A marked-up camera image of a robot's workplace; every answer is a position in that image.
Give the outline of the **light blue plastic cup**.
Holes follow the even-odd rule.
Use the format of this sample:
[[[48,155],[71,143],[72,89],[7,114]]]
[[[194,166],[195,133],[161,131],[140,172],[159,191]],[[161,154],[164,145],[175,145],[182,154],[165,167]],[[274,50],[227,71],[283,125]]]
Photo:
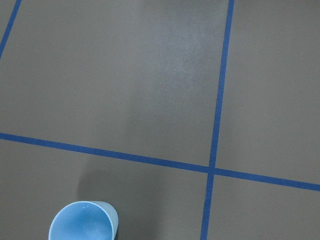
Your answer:
[[[114,240],[119,226],[115,208],[103,201],[77,201],[51,222],[49,240]]]

